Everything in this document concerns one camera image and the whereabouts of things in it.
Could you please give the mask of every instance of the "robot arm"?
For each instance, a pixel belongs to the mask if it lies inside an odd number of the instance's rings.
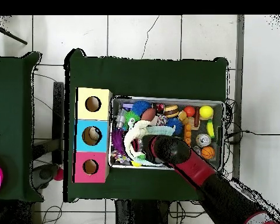
[[[196,189],[200,204],[215,224],[278,224],[184,141],[172,136],[147,135],[142,142],[148,159],[157,157],[168,163]]]

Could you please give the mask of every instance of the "shape sorter box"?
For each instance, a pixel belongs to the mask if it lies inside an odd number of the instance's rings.
[[[107,89],[78,87],[75,100],[75,144],[73,157],[74,183],[104,183],[109,173],[109,111],[112,93]],[[99,134],[96,144],[89,143],[90,128]],[[86,173],[85,163],[96,164],[93,173]]]

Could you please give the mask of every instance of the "red toy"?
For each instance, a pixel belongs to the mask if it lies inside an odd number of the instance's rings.
[[[184,108],[185,113],[187,114],[187,117],[193,117],[195,114],[195,108],[192,106],[187,106]]]

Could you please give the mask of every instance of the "pink cube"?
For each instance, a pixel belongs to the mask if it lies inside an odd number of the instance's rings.
[[[104,183],[108,175],[107,153],[104,152],[76,152],[75,183]]]

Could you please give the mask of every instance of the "table surface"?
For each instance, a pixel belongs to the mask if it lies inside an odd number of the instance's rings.
[[[32,70],[40,54],[0,57],[0,199],[42,201],[30,185],[32,167]]]
[[[109,89],[113,95],[172,99],[226,99],[224,58],[214,61],[135,60],[114,57],[86,57],[72,50],[65,59],[65,108],[69,104],[69,125],[65,127],[65,160],[72,161],[74,142],[75,89]],[[64,200],[75,198],[121,198],[146,200],[197,200],[195,190],[171,170],[110,168],[105,183],[72,183],[72,163],[65,163]]]

